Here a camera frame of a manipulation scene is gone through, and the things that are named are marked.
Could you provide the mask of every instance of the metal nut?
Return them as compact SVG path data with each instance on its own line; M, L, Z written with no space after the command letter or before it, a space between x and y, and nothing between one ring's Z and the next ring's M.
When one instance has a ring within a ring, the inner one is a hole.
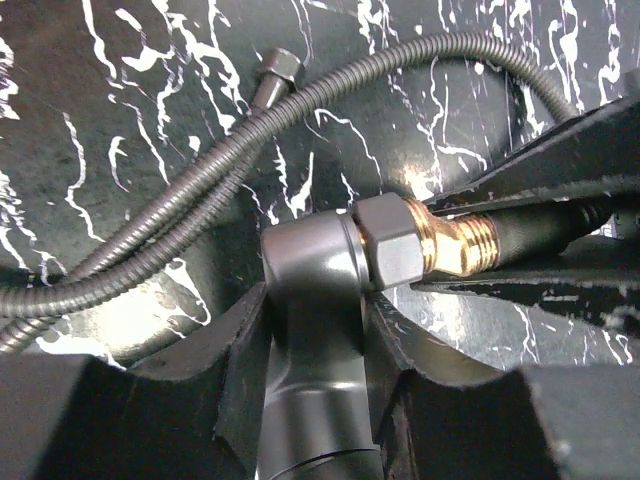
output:
M298 87L304 77L304 65L298 57L283 48L269 50L258 69L260 75L272 73Z
M364 234L376 290L416 282L424 272L422 244L407 203L395 193L356 203L353 215Z

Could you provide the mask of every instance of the copper threaded connector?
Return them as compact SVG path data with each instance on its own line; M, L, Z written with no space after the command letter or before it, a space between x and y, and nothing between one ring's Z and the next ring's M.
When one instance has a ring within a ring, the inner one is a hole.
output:
M471 214L445 220L417 200L406 202L420 236L425 275L435 270L467 277L496 264L498 239L488 218Z

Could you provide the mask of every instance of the coiled hose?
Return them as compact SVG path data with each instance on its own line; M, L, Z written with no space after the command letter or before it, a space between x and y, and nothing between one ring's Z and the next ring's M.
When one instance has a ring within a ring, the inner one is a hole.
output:
M346 95L394 72L441 58L470 58L488 61L505 68L528 84L540 97L553 118L563 122L577 115L553 80L529 58L495 38L481 33L441 33L418 38L352 62L313 82L276 104L272 109L250 118L229 137L221 141L198 163L187 169L163 194L152 201L137 217L123 226L79 267L90 274L130 255L148 238L204 191L215 184L232 166L244 160L246 170L227 176L217 187L215 198L223 208L234 196L250 168L250 153L340 96ZM16 336L33 339L41 317L59 316L95 307L150 278L186 249L209 221L207 212L188 214L175 228L136 256L110 270L73 283L31 289L0 288L0 316L17 317L0 332L0 350Z

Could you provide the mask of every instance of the black marble surface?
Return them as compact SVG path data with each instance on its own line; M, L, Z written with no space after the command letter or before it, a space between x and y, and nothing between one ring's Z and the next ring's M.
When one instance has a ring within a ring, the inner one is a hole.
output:
M636 0L34 0L0 2L0 16L0 265L25 285L72 269L237 126L269 47L301 56L314 79L417 34L484 31L530 53L580 110L621 95L621 73L640 63ZM215 321L261 279L262 228L385 191L427 199L550 125L491 65L398 71L275 139L222 225L39 346L126 364L148 339L152 351ZM622 335L534 308L387 294L501 368L636 358Z

